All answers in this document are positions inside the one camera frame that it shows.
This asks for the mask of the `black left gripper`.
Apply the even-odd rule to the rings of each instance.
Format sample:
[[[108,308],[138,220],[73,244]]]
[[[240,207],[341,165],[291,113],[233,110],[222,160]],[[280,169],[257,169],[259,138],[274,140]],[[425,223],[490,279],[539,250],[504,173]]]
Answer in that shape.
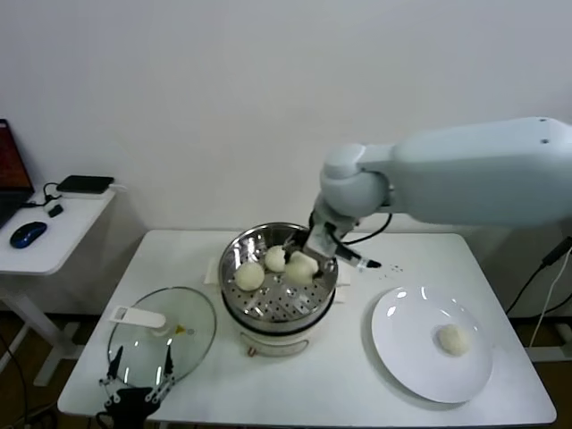
[[[105,378],[100,379],[98,384],[106,394],[105,413],[112,419],[113,428],[140,429],[147,418],[160,408],[160,403],[175,385],[172,347],[167,347],[164,365],[153,389],[123,388],[117,391],[122,353],[123,346],[120,346],[108,365]]]

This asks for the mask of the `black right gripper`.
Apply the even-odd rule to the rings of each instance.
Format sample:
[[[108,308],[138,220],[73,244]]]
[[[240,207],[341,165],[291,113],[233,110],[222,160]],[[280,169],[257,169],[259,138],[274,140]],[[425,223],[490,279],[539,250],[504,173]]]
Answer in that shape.
[[[333,225],[315,225],[310,230],[295,231],[282,244],[284,261],[288,264],[292,255],[300,251],[314,259],[319,268],[323,268],[335,256],[338,247],[337,239],[336,228]],[[312,279],[317,281],[323,276],[323,270],[318,269]]]

